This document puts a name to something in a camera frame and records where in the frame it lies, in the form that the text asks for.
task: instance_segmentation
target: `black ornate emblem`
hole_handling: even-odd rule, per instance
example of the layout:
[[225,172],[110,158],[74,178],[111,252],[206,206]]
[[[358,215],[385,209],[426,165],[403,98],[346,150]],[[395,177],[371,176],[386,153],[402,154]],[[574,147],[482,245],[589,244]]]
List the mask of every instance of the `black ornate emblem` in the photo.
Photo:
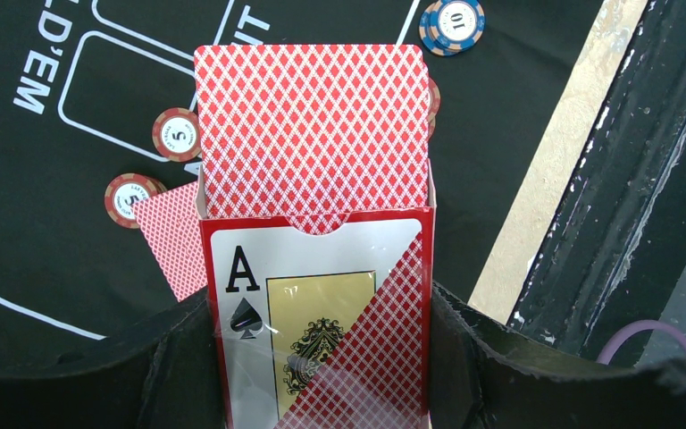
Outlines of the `black ornate emblem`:
[[294,353],[288,356],[288,364],[282,372],[288,375],[282,381],[288,385],[288,394],[299,394],[317,374],[345,333],[337,320],[319,319],[309,322],[304,336],[290,346]]

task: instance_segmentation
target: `ace of spades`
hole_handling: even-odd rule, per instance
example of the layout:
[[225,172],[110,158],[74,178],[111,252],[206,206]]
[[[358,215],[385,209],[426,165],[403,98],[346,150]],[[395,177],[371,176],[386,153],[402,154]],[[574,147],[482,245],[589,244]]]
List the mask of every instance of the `ace of spades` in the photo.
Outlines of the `ace of spades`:
[[[211,235],[235,429],[277,424],[314,375],[308,368],[324,364],[421,230],[416,219],[393,219],[321,236],[292,226]],[[320,329],[324,338],[315,339],[327,342],[309,347]]]

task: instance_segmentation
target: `poker chip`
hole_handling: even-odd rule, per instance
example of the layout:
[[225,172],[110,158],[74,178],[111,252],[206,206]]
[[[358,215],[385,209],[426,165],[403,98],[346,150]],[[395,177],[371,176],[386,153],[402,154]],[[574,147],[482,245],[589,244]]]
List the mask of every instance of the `poker chip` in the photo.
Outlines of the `poker chip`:
[[431,120],[436,114],[438,114],[438,110],[440,109],[440,90],[432,78],[428,77],[427,81],[430,89],[428,91],[430,94],[430,110],[427,112],[427,119]]
[[104,193],[106,213],[120,226],[137,229],[132,205],[138,201],[162,193],[164,185],[142,174],[128,172],[109,183]]
[[430,6],[427,7],[427,9],[424,10],[422,13],[422,17],[419,19],[419,39],[422,41],[422,44],[424,47],[427,48],[428,51],[432,52],[435,55],[438,56],[451,56],[451,55],[456,55],[459,53],[459,51],[452,51],[449,49],[446,49],[445,47],[438,45],[438,43],[435,41],[434,38],[432,38],[432,35],[430,34],[430,16],[435,10],[440,5],[440,2],[431,4]]
[[171,161],[184,163],[201,152],[198,117],[188,109],[165,110],[154,121],[151,137],[156,150]]
[[435,131],[435,118],[430,119],[430,122],[428,122],[428,127],[427,127],[427,140],[432,137],[432,133]]
[[428,33],[452,52],[474,46],[485,30],[485,12],[477,0],[439,0],[429,15]]

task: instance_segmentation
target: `red poker chip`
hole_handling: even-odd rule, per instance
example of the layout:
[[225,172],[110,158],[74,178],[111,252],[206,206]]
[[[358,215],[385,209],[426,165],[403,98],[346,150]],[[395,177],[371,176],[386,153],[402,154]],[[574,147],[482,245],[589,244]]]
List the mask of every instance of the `red poker chip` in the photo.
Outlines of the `red poker chip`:
[[428,77],[427,81],[430,89],[430,110],[427,113],[427,120],[430,121],[438,114],[440,109],[440,90],[432,78]]
[[430,122],[428,122],[428,128],[427,128],[427,140],[432,137],[432,133],[435,131],[435,118],[430,119]]
[[140,228],[135,222],[132,205],[162,192],[163,185],[160,181],[143,174],[125,173],[114,178],[106,187],[104,193],[106,213],[120,226],[130,229]]
[[188,109],[173,107],[154,121],[151,138],[163,157],[184,163],[201,152],[198,117]]

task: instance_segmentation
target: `black poker mat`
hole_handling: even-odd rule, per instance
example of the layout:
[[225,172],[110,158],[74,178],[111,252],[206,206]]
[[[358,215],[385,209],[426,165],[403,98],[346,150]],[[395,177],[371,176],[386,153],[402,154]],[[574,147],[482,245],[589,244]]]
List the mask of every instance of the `black poker mat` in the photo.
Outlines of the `black poker mat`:
[[[164,109],[189,107],[189,55],[197,46],[396,43],[412,7],[397,0],[6,3],[0,367],[56,359],[174,304],[143,236],[108,218],[103,194],[123,172],[170,189],[195,179],[184,164],[151,156],[150,132]],[[428,5],[415,7],[404,43],[420,44],[417,22]],[[439,207],[434,276],[461,299],[471,294],[600,1],[482,5],[488,23],[475,48],[450,58],[425,53],[442,94],[430,142]]]

